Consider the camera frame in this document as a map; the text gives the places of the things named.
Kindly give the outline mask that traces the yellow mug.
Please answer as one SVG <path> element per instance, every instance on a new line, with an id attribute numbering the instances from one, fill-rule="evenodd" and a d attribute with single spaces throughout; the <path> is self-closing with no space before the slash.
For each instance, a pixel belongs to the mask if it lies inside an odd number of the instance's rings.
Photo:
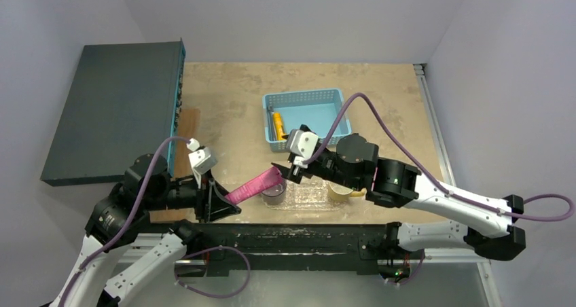
<path id="1" fill-rule="evenodd" d="M 346 202 L 349 198 L 363 197 L 365 193 L 364 189 L 357 191 L 343 185 L 328 183 L 327 197 L 334 202 Z"/>

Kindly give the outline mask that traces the pink toothpaste tube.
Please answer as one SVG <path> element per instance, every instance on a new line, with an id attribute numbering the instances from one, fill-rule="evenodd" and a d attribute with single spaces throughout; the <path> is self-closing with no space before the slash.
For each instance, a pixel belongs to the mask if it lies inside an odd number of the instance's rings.
<path id="1" fill-rule="evenodd" d="M 226 194 L 225 199 L 232 204 L 240 204 L 278 185 L 282 180 L 283 177 L 280 170 L 273 166 L 229 194 Z"/>

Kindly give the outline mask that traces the clear textured oval tray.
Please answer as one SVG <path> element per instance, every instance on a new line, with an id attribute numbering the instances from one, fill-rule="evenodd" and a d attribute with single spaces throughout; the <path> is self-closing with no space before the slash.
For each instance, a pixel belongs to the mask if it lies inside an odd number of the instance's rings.
<path id="1" fill-rule="evenodd" d="M 280 211 L 337 211 L 348 203 L 349 197 L 330 196 L 331 183 L 321 179 L 304 179 L 300 184 L 286 182 L 273 190 L 276 196 L 261 195 L 264 204 Z"/>

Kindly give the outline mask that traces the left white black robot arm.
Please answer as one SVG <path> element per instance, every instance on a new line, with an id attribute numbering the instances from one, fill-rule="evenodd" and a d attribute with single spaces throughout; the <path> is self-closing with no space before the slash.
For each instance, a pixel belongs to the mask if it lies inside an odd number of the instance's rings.
<path id="1" fill-rule="evenodd" d="M 201 223 L 241 212 L 229 193 L 206 171 L 171 180 L 159 153 L 138 157 L 109 195 L 98 202 L 85 226 L 80 254 L 51 306 L 127 306 L 163 269 L 184 257 L 207 255 L 202 231 L 176 221 L 154 247 L 127 269 L 113 274 L 120 258 L 150 225 L 150 213 L 192 208 Z"/>

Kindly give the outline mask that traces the light blue perforated basket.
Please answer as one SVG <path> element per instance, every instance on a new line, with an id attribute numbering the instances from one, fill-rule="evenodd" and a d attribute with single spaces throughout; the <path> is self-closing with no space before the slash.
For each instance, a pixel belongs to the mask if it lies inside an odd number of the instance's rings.
<path id="1" fill-rule="evenodd" d="M 286 132 L 305 124 L 324 139 L 344 103 L 338 88 L 265 94 L 262 97 L 264 138 L 270 150 L 274 153 L 285 151 L 286 142 L 270 140 L 268 106 L 281 114 Z"/>

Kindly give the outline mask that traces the purple translucent mug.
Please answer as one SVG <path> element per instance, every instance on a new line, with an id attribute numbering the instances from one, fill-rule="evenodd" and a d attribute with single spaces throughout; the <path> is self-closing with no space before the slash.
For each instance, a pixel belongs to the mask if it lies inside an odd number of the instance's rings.
<path id="1" fill-rule="evenodd" d="M 282 204 L 285 201 L 285 195 L 286 185 L 284 183 L 266 189 L 260 194 L 263 202 L 270 206 L 278 206 Z"/>

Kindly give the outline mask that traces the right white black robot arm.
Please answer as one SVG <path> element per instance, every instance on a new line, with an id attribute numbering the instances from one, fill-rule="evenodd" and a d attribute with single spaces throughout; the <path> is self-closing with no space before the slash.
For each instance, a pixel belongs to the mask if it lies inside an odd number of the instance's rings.
<path id="1" fill-rule="evenodd" d="M 366 200 L 384 208 L 426 211 L 444 217 L 435 223 L 388 223 L 381 247 L 389 257 L 430 248 L 469 249 L 486 259 L 510 261 L 526 248 L 526 234 L 515 226 L 510 212 L 523 208 L 521 197 L 489 198 L 445 185 L 441 191 L 434 178 L 415 166 L 381 158 L 378 146 L 355 133 L 339 140 L 335 150 L 320 148 L 311 132 L 296 132 L 289 140 L 290 166 L 278 165 L 282 177 L 294 183 L 311 177 L 353 190 L 364 190 Z"/>

